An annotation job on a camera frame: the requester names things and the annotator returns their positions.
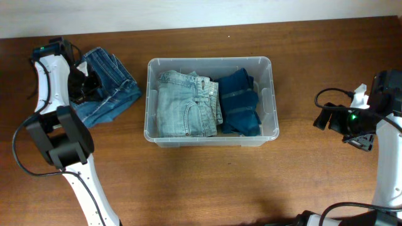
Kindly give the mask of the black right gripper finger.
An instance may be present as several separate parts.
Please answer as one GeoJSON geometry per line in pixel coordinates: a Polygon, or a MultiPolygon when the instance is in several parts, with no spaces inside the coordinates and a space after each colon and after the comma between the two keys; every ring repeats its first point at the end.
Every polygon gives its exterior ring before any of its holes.
{"type": "Polygon", "coordinates": [[[331,110],[322,109],[319,116],[315,119],[313,126],[323,131],[326,128],[327,123],[331,118],[331,115],[332,115],[331,110]]]}
{"type": "Polygon", "coordinates": [[[350,144],[351,146],[369,152],[372,150],[374,144],[374,134],[365,134],[361,136],[344,136],[343,143],[350,144]]]}

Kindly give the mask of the dark blue jeans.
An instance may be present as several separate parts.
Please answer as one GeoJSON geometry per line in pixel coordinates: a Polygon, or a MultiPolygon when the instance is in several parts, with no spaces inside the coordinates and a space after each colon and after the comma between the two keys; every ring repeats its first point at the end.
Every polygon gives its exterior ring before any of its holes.
{"type": "Polygon", "coordinates": [[[81,104],[70,105],[88,128],[113,121],[141,96],[137,81],[122,62],[105,49],[97,47],[84,55],[84,60],[99,76],[101,87],[95,96],[81,104]]]}

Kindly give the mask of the teal blue shirt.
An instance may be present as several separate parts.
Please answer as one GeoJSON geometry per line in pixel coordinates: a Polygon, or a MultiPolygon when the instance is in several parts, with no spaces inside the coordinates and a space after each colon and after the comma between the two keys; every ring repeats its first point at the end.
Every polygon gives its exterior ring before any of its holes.
{"type": "Polygon", "coordinates": [[[219,101],[223,116],[221,125],[224,134],[258,136],[261,120],[256,112],[259,97],[254,91],[254,78],[245,68],[232,75],[218,78],[219,101]]]}

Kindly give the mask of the light blue jeans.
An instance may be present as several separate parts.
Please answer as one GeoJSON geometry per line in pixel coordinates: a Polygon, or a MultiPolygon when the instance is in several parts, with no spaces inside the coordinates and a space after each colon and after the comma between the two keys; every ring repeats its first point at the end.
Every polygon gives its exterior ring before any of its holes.
{"type": "Polygon", "coordinates": [[[223,123],[219,84],[195,72],[163,72],[158,77],[158,134],[161,137],[210,137],[223,123]]]}

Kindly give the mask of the clear plastic storage bin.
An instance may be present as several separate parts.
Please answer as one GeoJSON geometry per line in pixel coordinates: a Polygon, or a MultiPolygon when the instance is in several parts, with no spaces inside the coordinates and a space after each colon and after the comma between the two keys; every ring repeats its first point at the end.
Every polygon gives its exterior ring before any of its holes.
{"type": "Polygon", "coordinates": [[[154,58],[144,137],[162,148],[260,146],[280,134],[265,56],[154,58]]]}

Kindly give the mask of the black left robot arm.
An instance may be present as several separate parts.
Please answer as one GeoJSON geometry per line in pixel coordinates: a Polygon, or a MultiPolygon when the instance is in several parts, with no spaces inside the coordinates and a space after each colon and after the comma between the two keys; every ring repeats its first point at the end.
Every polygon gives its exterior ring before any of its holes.
{"type": "Polygon", "coordinates": [[[23,125],[46,163],[68,181],[87,224],[120,225],[97,177],[92,136],[70,105],[100,86],[86,63],[75,57],[78,51],[62,37],[33,50],[38,101],[23,125]]]}

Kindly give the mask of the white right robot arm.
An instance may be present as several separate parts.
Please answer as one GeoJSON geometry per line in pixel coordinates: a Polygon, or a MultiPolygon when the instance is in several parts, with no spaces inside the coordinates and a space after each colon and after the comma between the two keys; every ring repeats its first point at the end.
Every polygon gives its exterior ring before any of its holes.
{"type": "Polygon", "coordinates": [[[321,113],[313,125],[343,136],[343,143],[369,152],[378,145],[376,188],[371,203],[338,202],[322,213],[304,211],[293,225],[401,225],[401,71],[377,73],[372,85],[344,90],[350,106],[315,99],[321,113]]]}

